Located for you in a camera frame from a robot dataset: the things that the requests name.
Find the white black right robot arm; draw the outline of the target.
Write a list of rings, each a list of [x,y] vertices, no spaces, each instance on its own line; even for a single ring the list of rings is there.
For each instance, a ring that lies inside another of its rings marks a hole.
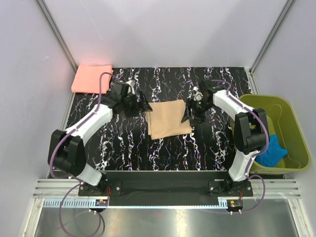
[[[245,187],[255,158],[268,148],[270,137],[266,113],[241,102],[228,90],[212,87],[200,91],[194,87],[192,96],[186,100],[181,122],[189,121],[190,126],[195,127],[205,121],[205,112],[212,107],[223,110],[234,122],[233,139],[237,150],[224,179],[223,191],[235,196]]]

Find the beige t shirt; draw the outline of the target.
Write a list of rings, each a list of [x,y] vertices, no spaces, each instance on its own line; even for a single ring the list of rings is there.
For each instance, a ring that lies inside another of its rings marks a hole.
[[[192,132],[190,122],[188,120],[182,122],[186,108],[183,100],[154,102],[149,105],[152,111],[146,112],[145,120],[151,139],[162,139]]]

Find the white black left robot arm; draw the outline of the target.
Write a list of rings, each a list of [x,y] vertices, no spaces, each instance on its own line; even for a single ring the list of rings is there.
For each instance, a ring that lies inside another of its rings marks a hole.
[[[111,91],[99,95],[98,103],[79,122],[66,130],[57,129],[52,133],[47,161],[51,176],[58,178],[53,171],[57,168],[89,184],[95,195],[102,195],[107,188],[107,176],[87,163],[86,143],[113,119],[113,115],[124,113],[126,117],[133,117],[152,110],[143,91],[139,92],[139,96],[132,92],[121,95]]]

